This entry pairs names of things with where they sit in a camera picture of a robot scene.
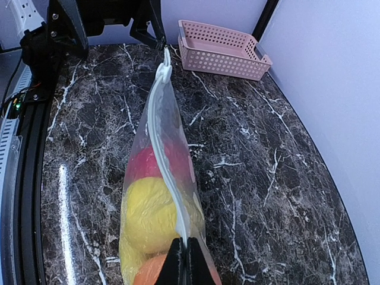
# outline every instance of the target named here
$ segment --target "plastic basket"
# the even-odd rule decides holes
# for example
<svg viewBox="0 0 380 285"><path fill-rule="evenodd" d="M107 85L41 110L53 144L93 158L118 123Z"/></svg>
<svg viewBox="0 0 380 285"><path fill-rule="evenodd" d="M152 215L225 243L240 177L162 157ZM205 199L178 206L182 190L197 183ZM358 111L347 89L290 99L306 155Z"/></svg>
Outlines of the plastic basket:
<svg viewBox="0 0 380 285"><path fill-rule="evenodd" d="M250 34L179 20L179 50L185 70L260 80L272 65Z"/></svg>

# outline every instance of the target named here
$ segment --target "dark marble surface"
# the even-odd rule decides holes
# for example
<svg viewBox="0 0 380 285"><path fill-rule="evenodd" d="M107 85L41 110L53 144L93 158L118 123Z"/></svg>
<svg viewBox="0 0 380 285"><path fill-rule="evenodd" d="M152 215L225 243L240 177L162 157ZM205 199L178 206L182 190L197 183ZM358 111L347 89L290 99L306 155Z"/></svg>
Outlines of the dark marble surface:
<svg viewBox="0 0 380 285"><path fill-rule="evenodd" d="M223 284L368 284L337 189L271 78L195 74L182 70L178 50L171 53ZM43 166L48 284L122 284L122 182L162 59L141 45L103 46L64 66Z"/></svg>

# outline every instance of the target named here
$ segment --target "pink ball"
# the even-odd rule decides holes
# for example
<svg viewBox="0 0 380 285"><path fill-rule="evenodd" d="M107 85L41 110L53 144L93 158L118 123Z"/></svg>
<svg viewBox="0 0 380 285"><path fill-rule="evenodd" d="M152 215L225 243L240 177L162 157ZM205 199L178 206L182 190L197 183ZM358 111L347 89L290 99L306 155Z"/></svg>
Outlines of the pink ball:
<svg viewBox="0 0 380 285"><path fill-rule="evenodd" d="M183 145L174 145L171 142L165 143L164 147L165 155L169 159L170 171L176 180L194 183L194 170L189 150ZM151 145L132 157L126 168L125 178L129 183L145 177L162 177Z"/></svg>

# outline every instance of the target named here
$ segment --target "clear plastic bag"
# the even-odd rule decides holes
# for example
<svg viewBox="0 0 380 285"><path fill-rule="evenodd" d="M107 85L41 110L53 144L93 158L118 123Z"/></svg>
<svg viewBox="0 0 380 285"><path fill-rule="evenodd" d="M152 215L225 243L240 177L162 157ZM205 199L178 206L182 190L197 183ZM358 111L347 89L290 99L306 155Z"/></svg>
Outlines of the clear plastic bag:
<svg viewBox="0 0 380 285"><path fill-rule="evenodd" d="M154 284L172 241L197 238L216 285L205 245L205 221L188 143L165 60L156 72L132 145L123 185L119 254L125 284Z"/></svg>

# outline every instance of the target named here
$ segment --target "yellow ball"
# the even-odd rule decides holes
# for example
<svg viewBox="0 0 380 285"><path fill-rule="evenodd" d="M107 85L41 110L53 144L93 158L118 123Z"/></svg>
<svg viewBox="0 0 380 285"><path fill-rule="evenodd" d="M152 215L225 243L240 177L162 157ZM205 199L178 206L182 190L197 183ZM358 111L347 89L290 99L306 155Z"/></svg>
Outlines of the yellow ball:
<svg viewBox="0 0 380 285"><path fill-rule="evenodd" d="M124 284L132 284L139 268L148 258L144 253L131 247L131 244L122 236L119 242L119 256Z"/></svg>
<svg viewBox="0 0 380 285"><path fill-rule="evenodd" d="M201 210L194 201L184 199L184 204L192 227L202 228ZM132 183L123 197L121 216L122 237L145 254L167 252L173 239L179 237L176 207L162 178L147 177Z"/></svg>

